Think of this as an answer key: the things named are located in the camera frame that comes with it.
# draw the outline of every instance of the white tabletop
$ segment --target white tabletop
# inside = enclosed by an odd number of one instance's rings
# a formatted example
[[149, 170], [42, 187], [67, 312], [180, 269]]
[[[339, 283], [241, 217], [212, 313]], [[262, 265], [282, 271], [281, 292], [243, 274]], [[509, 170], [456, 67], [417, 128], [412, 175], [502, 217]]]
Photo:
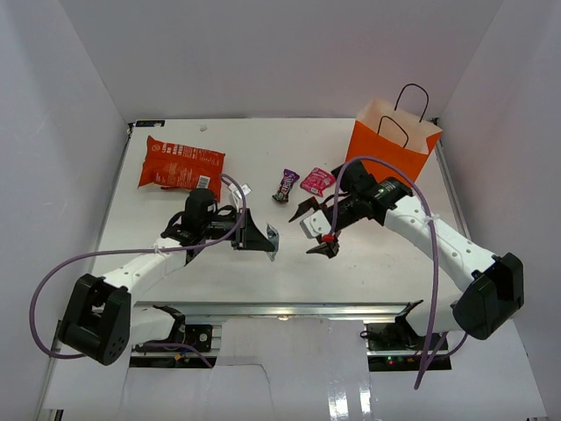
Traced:
[[[150, 246], [168, 219], [183, 209], [183, 191], [164, 191], [157, 186], [137, 189], [146, 139], [151, 135], [164, 142], [226, 153], [224, 172], [251, 186], [248, 205], [253, 218], [263, 232], [267, 222], [279, 230], [280, 251], [271, 263], [264, 253], [235, 252], [229, 243], [210, 247], [141, 301], [406, 303], [429, 298], [431, 262], [405, 239], [376, 222], [360, 221], [344, 230], [337, 258], [307, 255], [306, 250], [316, 242], [306, 239], [300, 226], [288, 220], [296, 205], [311, 195], [298, 183], [288, 204], [279, 205], [271, 198], [284, 168], [303, 179], [313, 167], [331, 170], [342, 164], [353, 122], [347, 118], [167, 120], [163, 127], [136, 127], [100, 249]], [[433, 212], [455, 226], [434, 154], [418, 182]], [[222, 202], [228, 202], [225, 187]], [[94, 274], [101, 275], [128, 259], [130, 256], [100, 258]], [[441, 296], [456, 291], [441, 272]]]

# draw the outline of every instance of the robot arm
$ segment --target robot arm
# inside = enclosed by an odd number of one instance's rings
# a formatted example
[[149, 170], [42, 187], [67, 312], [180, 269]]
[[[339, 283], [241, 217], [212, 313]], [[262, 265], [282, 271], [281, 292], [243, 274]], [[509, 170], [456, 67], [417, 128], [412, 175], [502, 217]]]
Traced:
[[[172, 307], [135, 309], [134, 304], [155, 284], [188, 265], [209, 239], [228, 240], [235, 250], [264, 251], [271, 260], [278, 250], [278, 233], [268, 227], [266, 238], [249, 209], [217, 209], [214, 193], [192, 190], [185, 211], [176, 214], [157, 239], [154, 253], [141, 254], [102, 276], [86, 274], [75, 284], [58, 337], [61, 342], [104, 365], [113, 363], [127, 346], [147, 341], [182, 342], [185, 316]], [[200, 246], [184, 252], [169, 248]]]
[[[338, 175], [340, 168], [332, 173]], [[345, 172], [341, 190], [346, 197], [337, 207], [320, 205], [310, 198], [299, 205], [292, 220], [314, 209], [301, 221], [301, 227], [318, 246], [308, 253], [335, 257], [338, 235], [362, 218], [374, 219], [397, 232], [432, 259], [430, 230], [419, 199], [399, 180], [388, 178], [377, 183], [360, 162]], [[327, 235], [333, 213], [337, 212], [335, 235]], [[464, 330], [477, 339], [486, 339], [523, 305], [522, 263], [511, 253], [498, 257], [473, 244], [438, 218], [433, 218], [437, 231], [440, 267], [455, 282], [461, 295], [447, 297], [448, 303], [437, 307], [435, 332]], [[427, 303], [410, 304], [396, 322], [403, 330], [422, 336], [429, 317]]]

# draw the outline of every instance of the barcode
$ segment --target barcode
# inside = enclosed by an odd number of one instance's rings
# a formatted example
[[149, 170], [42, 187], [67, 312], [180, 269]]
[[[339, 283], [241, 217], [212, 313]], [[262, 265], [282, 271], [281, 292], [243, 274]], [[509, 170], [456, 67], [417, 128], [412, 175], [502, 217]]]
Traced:
[[199, 176], [199, 182], [196, 187], [198, 189], [207, 189], [210, 184], [210, 177], [205, 177], [204, 175]]

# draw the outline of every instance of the purple snack bar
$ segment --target purple snack bar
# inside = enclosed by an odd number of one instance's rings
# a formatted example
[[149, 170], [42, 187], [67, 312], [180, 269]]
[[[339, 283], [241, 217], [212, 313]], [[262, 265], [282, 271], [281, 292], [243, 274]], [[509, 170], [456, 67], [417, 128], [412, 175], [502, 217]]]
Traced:
[[282, 181], [280, 182], [279, 189], [273, 195], [273, 199], [276, 200], [278, 203], [287, 203], [288, 202], [288, 193], [292, 186], [295, 185], [296, 181], [300, 176], [295, 173], [294, 171], [290, 171], [289, 169], [284, 170], [284, 175], [282, 176]]

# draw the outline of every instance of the orange bag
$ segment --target orange bag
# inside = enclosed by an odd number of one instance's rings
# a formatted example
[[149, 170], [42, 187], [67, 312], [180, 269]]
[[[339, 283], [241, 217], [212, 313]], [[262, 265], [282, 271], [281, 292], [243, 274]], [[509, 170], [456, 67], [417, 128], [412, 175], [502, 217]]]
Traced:
[[220, 174], [224, 153], [192, 146], [164, 143], [148, 136], [147, 151], [138, 186], [153, 182], [184, 189], [211, 189], [220, 200]]
[[[427, 97], [420, 118], [397, 108], [401, 95], [408, 86], [416, 86]], [[416, 83], [409, 83], [403, 87], [395, 105], [381, 99], [373, 99], [355, 120], [345, 160], [370, 155], [395, 165], [416, 181], [442, 134], [440, 127], [423, 120], [428, 106], [429, 94]], [[405, 182], [394, 171], [380, 164], [371, 161], [363, 161], [363, 164], [378, 182], [390, 176]]]

